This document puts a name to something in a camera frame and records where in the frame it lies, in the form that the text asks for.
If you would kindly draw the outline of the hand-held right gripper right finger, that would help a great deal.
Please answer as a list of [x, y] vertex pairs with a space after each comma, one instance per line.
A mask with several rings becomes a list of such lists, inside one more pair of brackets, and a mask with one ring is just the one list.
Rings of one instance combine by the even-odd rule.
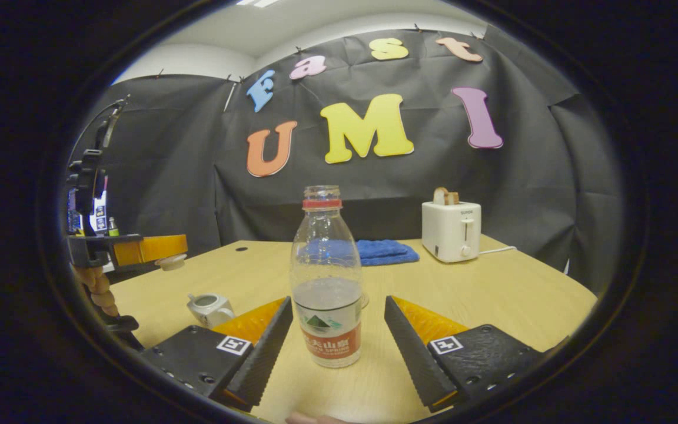
[[398, 296], [384, 319], [430, 412], [481, 403], [537, 367], [539, 352], [492, 324], [468, 328]]

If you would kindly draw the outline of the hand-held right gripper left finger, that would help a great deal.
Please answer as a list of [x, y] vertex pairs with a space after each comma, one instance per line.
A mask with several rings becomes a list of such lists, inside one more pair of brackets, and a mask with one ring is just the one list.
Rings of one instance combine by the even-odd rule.
[[213, 329], [190, 325], [140, 355], [181, 386], [248, 413], [260, 405], [291, 322], [283, 296]]

